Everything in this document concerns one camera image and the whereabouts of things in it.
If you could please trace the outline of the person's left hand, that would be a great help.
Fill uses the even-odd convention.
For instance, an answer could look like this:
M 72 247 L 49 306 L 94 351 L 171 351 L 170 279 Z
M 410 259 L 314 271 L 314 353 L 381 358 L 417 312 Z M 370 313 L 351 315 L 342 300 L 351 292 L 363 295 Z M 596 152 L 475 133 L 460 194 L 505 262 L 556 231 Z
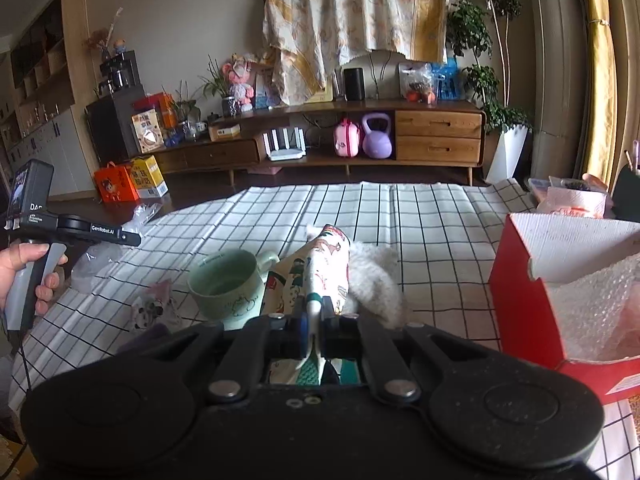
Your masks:
M 49 249 L 48 244 L 13 243 L 1 251 L 1 309 L 6 307 L 6 297 L 15 281 L 16 274 L 26 268 L 27 263 L 36 262 L 42 259 Z M 58 266 L 54 272 L 44 277 L 44 282 L 38 285 L 35 290 L 36 313 L 45 315 L 52 304 L 53 296 L 58 286 L 61 285 L 61 278 L 58 270 L 68 263 L 68 257 L 63 254 L 58 259 Z

